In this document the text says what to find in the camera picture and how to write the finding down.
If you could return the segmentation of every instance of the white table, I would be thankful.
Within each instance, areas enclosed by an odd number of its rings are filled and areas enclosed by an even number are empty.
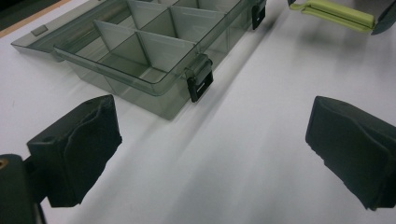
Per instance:
[[[26,159],[26,142],[106,94],[67,63],[10,46],[83,2],[73,0],[0,39],[0,154]],[[204,98],[187,103],[174,120],[116,96],[122,145],[81,205],[42,203],[47,221],[393,224],[395,209],[365,210],[304,136],[317,95],[396,125],[395,84],[395,26],[382,35],[359,34],[289,11],[286,0],[269,1],[263,24],[217,68]]]

